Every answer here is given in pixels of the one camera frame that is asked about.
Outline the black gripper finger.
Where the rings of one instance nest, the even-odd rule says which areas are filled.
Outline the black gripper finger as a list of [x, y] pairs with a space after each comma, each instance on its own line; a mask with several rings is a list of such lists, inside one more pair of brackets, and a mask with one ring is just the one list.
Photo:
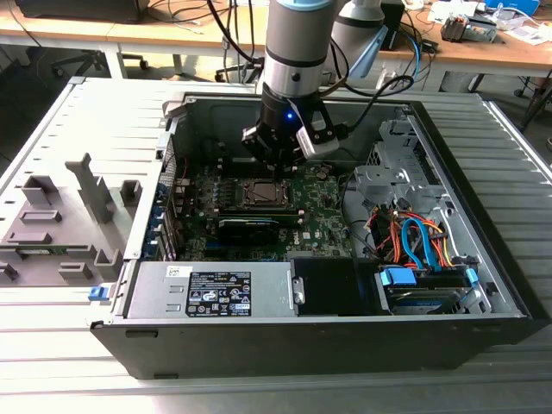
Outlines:
[[283, 153], [278, 136], [267, 125], [261, 123], [242, 131], [241, 144], [273, 173], [282, 173], [284, 170]]
[[280, 143], [280, 171], [291, 173], [305, 163], [304, 153], [296, 138], [285, 138]]

